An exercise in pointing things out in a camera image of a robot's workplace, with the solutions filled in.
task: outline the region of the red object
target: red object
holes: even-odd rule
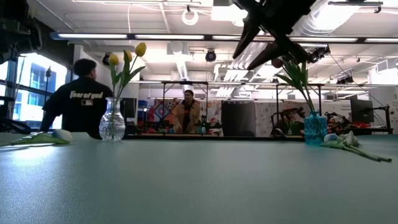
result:
[[[275,68],[281,68],[281,67],[283,66],[284,63],[282,62],[281,59],[275,58],[275,59],[272,59],[271,64],[272,64],[272,66],[274,66]]]

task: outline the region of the person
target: person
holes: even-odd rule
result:
[[[200,125],[200,105],[193,99],[192,90],[184,91],[184,100],[175,108],[174,130],[176,133],[197,133]]]
[[[45,102],[40,131],[47,132],[55,117],[62,114],[62,129],[99,135],[99,125],[106,111],[106,99],[113,93],[96,80],[96,62],[80,59],[73,65],[79,78],[61,86]]]

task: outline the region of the glass vase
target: glass vase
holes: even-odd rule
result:
[[[319,146],[327,134],[328,124],[326,118],[319,116],[319,111],[310,112],[310,116],[304,118],[304,138],[306,144]]]
[[[107,97],[106,100],[106,112],[99,123],[99,135],[103,141],[120,141],[126,130],[120,113],[120,101],[114,97]]]

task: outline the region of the blue glass vase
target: blue glass vase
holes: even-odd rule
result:
[[[304,118],[304,138],[306,144],[319,146],[327,134],[328,124],[326,118],[319,116],[319,111],[311,112],[309,117]]]

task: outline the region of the table surface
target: table surface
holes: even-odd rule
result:
[[[398,223],[398,136],[360,138],[392,164],[302,142],[74,137],[0,149],[0,223]]]

